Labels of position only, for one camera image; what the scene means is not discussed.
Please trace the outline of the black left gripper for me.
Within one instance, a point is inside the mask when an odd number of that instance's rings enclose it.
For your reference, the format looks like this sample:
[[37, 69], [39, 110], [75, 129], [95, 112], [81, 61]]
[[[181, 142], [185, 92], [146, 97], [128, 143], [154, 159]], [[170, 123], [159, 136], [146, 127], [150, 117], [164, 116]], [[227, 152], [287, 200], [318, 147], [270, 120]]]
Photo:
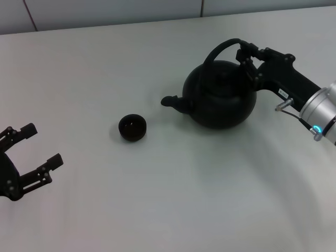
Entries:
[[53, 180], [50, 171], [54, 171], [64, 164], [58, 153], [37, 169], [19, 176], [15, 165], [5, 152], [18, 142], [29, 139], [35, 134], [37, 134], [37, 130], [33, 123], [27, 124], [20, 130], [7, 127], [1, 132], [1, 196], [9, 198], [11, 201], [17, 201], [23, 195], [51, 183]]

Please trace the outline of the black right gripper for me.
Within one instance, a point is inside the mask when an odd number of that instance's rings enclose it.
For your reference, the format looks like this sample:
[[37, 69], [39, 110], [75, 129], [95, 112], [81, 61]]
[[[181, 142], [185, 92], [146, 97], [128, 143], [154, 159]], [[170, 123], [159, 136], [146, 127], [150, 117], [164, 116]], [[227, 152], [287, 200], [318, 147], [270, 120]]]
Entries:
[[[300, 111], [321, 88], [293, 67], [295, 57], [270, 48], [259, 49], [252, 43], [242, 42], [236, 60], [248, 78], [256, 82], [255, 90], [268, 90], [282, 100], [292, 99], [292, 107]], [[262, 61], [256, 68], [251, 57]]]

